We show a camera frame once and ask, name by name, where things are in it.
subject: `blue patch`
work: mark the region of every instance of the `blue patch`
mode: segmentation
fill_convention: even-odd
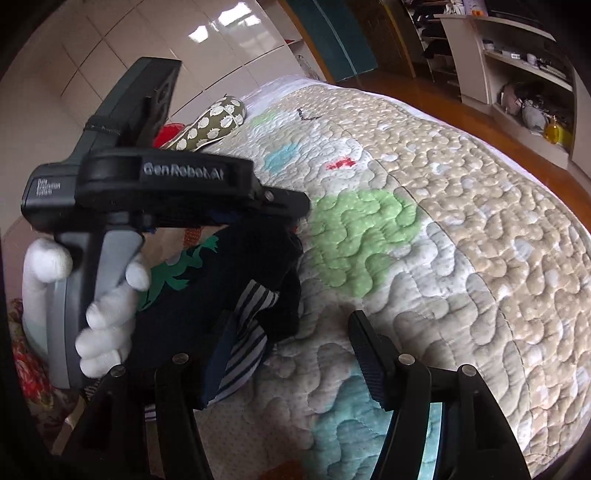
[[[275,150],[265,156],[265,165],[263,168],[271,173],[279,173],[294,157],[297,150],[298,146],[295,143],[283,145],[279,150]]]
[[[332,408],[312,430],[314,445],[304,452],[310,480],[369,480],[384,444],[392,412],[371,399],[359,368],[345,380]],[[419,480],[431,480],[439,449],[441,404],[432,404]]]

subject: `tiled wall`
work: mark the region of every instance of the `tiled wall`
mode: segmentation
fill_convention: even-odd
[[[170,120],[182,123],[226,93],[243,96],[302,74],[255,0],[67,0],[0,82],[3,234],[20,213],[33,168],[67,157],[88,117],[141,56],[183,61],[170,110]]]

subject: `gray handle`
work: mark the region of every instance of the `gray handle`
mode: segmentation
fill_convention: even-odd
[[[125,278],[125,269],[144,244],[133,230],[65,232],[56,242],[71,253],[70,276],[47,289],[49,381],[57,388],[83,388],[89,380],[80,370],[75,341],[88,327],[86,309]]]

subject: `television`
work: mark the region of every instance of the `television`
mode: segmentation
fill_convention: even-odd
[[[491,17],[506,18],[519,23],[542,28],[542,23],[533,12],[518,0],[485,0]]]

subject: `hand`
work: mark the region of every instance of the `hand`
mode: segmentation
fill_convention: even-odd
[[[40,238],[27,249],[22,272],[23,327],[29,344],[47,361],[47,284],[63,280],[72,271],[69,251]],[[131,350],[135,310],[140,291],[150,287],[150,271],[137,255],[125,270],[125,281],[94,301],[86,310],[89,328],[76,338],[80,369],[89,378],[100,378],[123,363]]]

